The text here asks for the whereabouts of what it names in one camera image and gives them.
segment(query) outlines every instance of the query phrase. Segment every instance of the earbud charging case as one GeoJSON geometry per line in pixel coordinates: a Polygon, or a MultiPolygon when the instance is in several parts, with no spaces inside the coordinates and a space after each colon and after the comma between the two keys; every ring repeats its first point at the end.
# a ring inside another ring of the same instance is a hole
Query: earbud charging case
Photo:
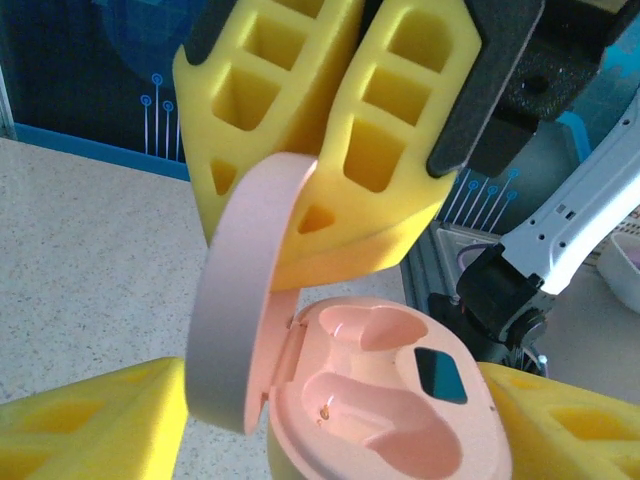
{"type": "Polygon", "coordinates": [[[494,402],[453,333],[376,298],[332,298],[295,315],[298,291],[270,293],[314,167],[310,157],[273,155],[230,198],[189,332],[190,412],[250,434],[268,401],[276,479],[511,478],[494,402]],[[452,366],[460,381],[443,399],[438,390],[449,387],[434,378],[457,378],[452,366]]]}

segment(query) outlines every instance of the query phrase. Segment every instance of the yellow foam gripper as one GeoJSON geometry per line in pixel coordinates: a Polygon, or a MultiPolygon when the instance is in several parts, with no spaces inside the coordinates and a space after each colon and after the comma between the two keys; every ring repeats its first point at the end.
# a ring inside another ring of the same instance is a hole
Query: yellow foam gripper
{"type": "Polygon", "coordinates": [[[170,479],[186,420],[177,358],[0,405],[0,479],[170,479]]]}
{"type": "Polygon", "coordinates": [[[481,363],[514,462],[514,480],[637,480],[640,407],[481,363]]]}
{"type": "Polygon", "coordinates": [[[455,178],[425,164],[481,47],[464,0],[385,0],[354,54],[361,12],[354,0],[240,0],[205,64],[175,59],[208,242],[249,168],[278,151],[318,155],[277,290],[396,265],[455,178]]]}

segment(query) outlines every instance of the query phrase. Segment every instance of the countertop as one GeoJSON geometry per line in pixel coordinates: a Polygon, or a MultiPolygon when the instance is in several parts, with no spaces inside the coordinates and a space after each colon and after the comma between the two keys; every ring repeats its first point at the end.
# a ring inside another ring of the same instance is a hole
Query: countertop
{"type": "MultiPolygon", "coordinates": [[[[184,356],[206,254],[187,182],[0,140],[0,403],[184,356]]],[[[404,303],[399,268],[303,291],[404,303]]],[[[174,478],[270,478],[251,437],[190,419],[174,478]]]]}

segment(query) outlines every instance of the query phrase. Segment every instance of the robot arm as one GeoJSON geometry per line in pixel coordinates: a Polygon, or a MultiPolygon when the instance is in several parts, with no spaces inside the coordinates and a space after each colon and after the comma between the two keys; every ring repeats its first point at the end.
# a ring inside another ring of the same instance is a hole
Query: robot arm
{"type": "Polygon", "coordinates": [[[544,315],[554,297],[640,203],[639,117],[640,91],[616,128],[556,193],[462,274],[457,292],[464,320],[473,327],[462,334],[455,330],[477,360],[499,359],[496,345],[508,350],[531,345],[545,330],[544,315]]]}

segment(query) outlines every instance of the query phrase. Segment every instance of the speckled floor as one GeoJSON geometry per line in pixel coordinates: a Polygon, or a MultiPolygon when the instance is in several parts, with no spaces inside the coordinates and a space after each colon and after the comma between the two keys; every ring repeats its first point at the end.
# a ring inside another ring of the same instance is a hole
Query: speckled floor
{"type": "MultiPolygon", "coordinates": [[[[188,183],[0,140],[0,403],[183,356],[205,243],[188,183]]],[[[404,302],[399,269],[309,289],[404,302]]],[[[270,478],[250,438],[189,421],[176,479],[270,478]]]]}

